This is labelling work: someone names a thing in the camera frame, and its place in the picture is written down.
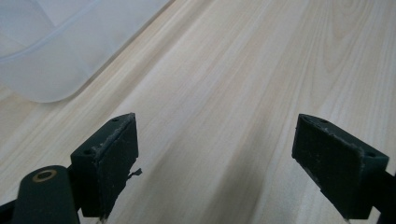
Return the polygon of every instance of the screw hole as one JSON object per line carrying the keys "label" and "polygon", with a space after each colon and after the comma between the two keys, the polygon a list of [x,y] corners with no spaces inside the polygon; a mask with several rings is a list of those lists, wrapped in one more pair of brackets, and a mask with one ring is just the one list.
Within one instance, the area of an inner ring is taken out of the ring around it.
{"label": "screw hole", "polygon": [[54,176],[56,176],[56,170],[45,170],[33,176],[33,181],[36,183],[44,182]]}
{"label": "screw hole", "polygon": [[366,155],[367,155],[368,157],[373,157],[373,158],[375,157],[374,152],[367,152]]}
{"label": "screw hole", "polygon": [[91,154],[93,154],[92,149],[85,149],[84,150],[84,155],[91,155]]}

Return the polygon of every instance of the translucent plastic box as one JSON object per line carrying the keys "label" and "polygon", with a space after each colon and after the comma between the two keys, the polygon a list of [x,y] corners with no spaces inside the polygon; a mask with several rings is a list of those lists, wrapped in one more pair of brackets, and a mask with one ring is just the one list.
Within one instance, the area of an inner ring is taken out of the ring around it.
{"label": "translucent plastic box", "polygon": [[36,102],[77,91],[170,0],[0,0],[0,82]]}

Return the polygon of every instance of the light wood grain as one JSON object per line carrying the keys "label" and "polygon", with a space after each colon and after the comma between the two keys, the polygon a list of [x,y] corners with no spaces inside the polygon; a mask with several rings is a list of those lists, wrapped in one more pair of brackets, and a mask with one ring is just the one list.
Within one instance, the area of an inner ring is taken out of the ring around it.
{"label": "light wood grain", "polygon": [[395,172],[395,22],[391,0],[176,0],[73,97],[0,87],[0,203],[135,112],[144,173],[108,223],[344,223],[291,158],[294,127],[328,119]]}

